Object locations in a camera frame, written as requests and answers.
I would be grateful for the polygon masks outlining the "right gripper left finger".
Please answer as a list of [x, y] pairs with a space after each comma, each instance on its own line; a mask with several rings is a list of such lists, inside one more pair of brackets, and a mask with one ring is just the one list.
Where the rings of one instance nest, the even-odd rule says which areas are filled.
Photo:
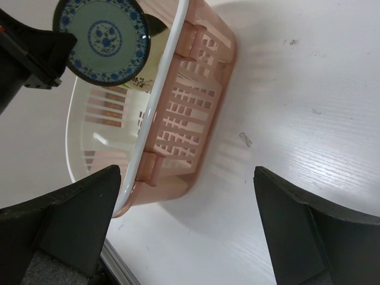
[[1, 209], [1, 284], [87, 284], [95, 275], [121, 185], [111, 165]]

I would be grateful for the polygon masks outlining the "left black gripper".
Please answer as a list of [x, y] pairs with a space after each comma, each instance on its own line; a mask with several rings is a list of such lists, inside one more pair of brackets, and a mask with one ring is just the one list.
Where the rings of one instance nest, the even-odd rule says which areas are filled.
[[26, 87], [58, 87], [76, 43], [71, 33], [32, 28], [1, 10], [1, 47], [29, 73]]

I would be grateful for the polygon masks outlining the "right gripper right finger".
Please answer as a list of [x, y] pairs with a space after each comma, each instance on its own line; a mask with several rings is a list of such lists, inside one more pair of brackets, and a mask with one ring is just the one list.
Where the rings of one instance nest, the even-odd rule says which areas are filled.
[[379, 217], [262, 166], [255, 168], [254, 189], [277, 284], [379, 284]]

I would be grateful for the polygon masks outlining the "blue patterned plate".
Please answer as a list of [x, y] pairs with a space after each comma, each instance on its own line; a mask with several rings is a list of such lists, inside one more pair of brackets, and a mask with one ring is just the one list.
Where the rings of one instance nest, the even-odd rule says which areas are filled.
[[71, 33], [77, 42], [68, 68], [97, 86], [118, 86], [145, 66], [151, 48], [147, 17], [137, 1], [59, 1], [53, 30]]

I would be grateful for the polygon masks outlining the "cream plate with black patch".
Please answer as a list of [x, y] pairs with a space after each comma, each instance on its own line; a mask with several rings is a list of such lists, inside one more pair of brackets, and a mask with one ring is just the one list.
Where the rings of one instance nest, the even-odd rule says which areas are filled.
[[146, 14], [145, 17], [147, 19], [151, 35], [150, 53], [144, 68], [126, 84], [133, 87], [133, 90], [150, 93], [169, 38], [170, 28], [168, 28], [164, 22], [153, 15]]

